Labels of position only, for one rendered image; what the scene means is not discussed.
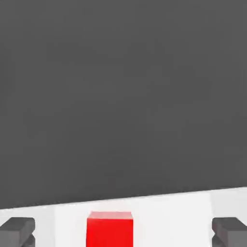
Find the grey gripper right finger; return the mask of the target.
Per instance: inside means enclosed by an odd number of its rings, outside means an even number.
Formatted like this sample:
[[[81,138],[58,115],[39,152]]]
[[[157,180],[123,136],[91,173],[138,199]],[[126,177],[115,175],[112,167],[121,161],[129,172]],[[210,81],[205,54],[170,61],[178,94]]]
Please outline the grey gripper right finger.
[[[212,247],[247,247],[247,226],[236,217],[213,218]]]

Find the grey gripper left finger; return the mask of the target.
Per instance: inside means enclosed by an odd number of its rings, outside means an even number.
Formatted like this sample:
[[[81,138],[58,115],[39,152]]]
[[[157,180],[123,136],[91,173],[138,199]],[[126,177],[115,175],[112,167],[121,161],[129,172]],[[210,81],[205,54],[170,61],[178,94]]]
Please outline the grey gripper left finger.
[[[0,226],[0,247],[35,247],[34,218],[11,217]]]

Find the small red cube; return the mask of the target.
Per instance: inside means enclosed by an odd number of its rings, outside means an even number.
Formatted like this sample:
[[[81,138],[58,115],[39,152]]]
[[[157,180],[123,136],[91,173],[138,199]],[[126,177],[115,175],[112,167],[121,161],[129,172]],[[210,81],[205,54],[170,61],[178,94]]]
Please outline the small red cube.
[[[87,218],[86,247],[133,247],[131,212],[92,211]]]

